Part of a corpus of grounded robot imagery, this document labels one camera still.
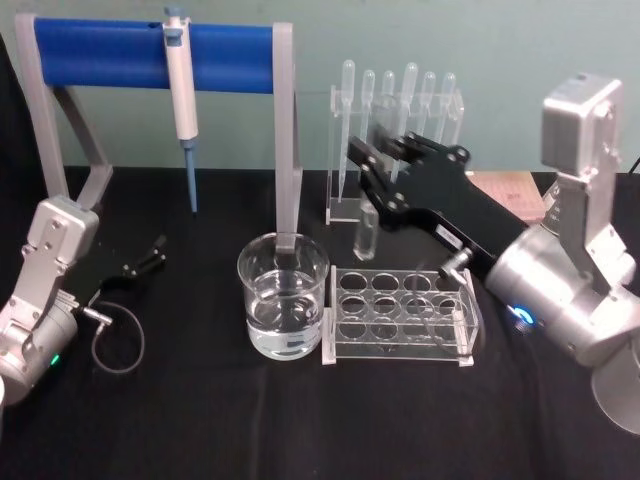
dropper holder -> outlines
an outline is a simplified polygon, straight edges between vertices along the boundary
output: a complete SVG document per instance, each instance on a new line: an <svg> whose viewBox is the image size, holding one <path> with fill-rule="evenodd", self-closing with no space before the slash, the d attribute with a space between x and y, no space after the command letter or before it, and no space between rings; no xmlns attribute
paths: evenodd
<svg viewBox="0 0 640 480"><path fill-rule="evenodd" d="M401 110L406 109L403 107L402 100L405 100L405 105L407 100L406 94L402 96L403 79L398 78L394 82L392 72L376 72L376 89L373 93L371 108L368 108L368 105L363 104L363 100L368 101L368 95L362 95L361 88L367 84L363 82L363 75L370 76L370 72L371 70L361 70L358 73L356 70L356 91L348 109L349 136L355 135L366 141L366 138L362 138L362 124L366 122L367 136L376 124L382 124L398 135L416 132L444 145L457 143L464 117L464 103L460 89L455 86L454 74L447 73L442 78L437 78L433 72L418 72L415 82L416 91L408 105L408 112L402 113L406 115L404 132L400 132L399 117ZM327 225L333 222L356 223L361 217L358 175L351 165L347 165L348 172L343 195L342 198L339 196L340 153L345 112L342 98L340 87L332 85L329 95L329 154L325 216ZM363 110L365 113L370 112L368 118L363 118ZM389 161L390 175L393 163Z"/></svg>

silver robotic arm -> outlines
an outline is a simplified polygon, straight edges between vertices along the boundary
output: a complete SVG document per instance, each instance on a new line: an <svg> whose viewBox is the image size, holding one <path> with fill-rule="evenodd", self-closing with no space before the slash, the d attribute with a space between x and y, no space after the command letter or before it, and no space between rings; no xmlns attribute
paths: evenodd
<svg viewBox="0 0 640 480"><path fill-rule="evenodd" d="M65 274L89 250L98 216L56 196L40 202L24 264L9 301L0 311L0 377L5 403L22 400L77 331L73 295L60 289Z"/></svg>
<svg viewBox="0 0 640 480"><path fill-rule="evenodd" d="M602 410L640 434L640 299L624 288L635 262L611 225L621 95L619 80L580 74L544 101L543 163L558 170L560 187L557 236L527 227L471 184L461 146L378 129L374 145L352 138L348 156L384 228L416 226L440 240L453 252L442 276L455 280L468 267L511 312L592 368ZM409 163L396 183L381 154Z"/></svg>

clear acrylic stand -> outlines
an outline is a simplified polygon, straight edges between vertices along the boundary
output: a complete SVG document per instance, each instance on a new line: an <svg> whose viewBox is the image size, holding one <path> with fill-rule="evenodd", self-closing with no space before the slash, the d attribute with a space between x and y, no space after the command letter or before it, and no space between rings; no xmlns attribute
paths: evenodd
<svg viewBox="0 0 640 480"><path fill-rule="evenodd" d="M469 271L462 274L472 285ZM476 302L437 272L332 266L330 301L323 321L324 364L337 358L393 358L473 365Z"/></svg>
<svg viewBox="0 0 640 480"><path fill-rule="evenodd" d="M383 76L382 88L375 92L375 74L366 70L360 92L355 92L354 72L355 65L347 60L343 65L342 88L331 86L327 225L331 222L358 222L361 217L361 198L355 172L346 175L340 198L341 173L345 170L345 164L347 168L349 166L344 158L349 136L356 135L366 141L372 127L379 124L396 135L416 132L438 143L453 145L458 141L464 117L462 95L455 87L455 75L452 73L444 76L439 93L435 93L436 76L433 72L426 72L419 92L415 93L418 67L414 63L407 65L402 87L398 91L394 89L393 72L387 71ZM345 121L345 113L349 115L348 121ZM397 162L390 159L389 170L392 170L393 163Z"/></svg>

black tablecloth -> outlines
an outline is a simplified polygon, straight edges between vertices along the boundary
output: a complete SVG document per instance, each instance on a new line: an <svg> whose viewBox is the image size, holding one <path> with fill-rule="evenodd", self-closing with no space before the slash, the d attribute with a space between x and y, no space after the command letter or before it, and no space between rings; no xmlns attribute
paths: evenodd
<svg viewBox="0 0 640 480"><path fill-rule="evenodd" d="M81 173L70 173L75 186ZM324 225L324 179L305 173L300 231L333 263L356 266L354 226ZM288 363L262 357L246 334L236 258L274 228L273 173L206 171L198 182L192 218L183 171L114 175L76 281L94 282L167 235L166 269L144 295L124 300L143 321L146 356L135 374L103 374L89 354L95 325L80 319L61 361L5 411L0 479L640 478L640 440L599 411L589 373L542 335L505 327L479 286L488 341L472 368L353 360L323 367L319 349ZM6 299L41 181L2 187ZM614 224L636 258L639 197L640 179L621 177ZM376 259L360 266L410 269L445 257L421 232L382 233Z"/></svg>

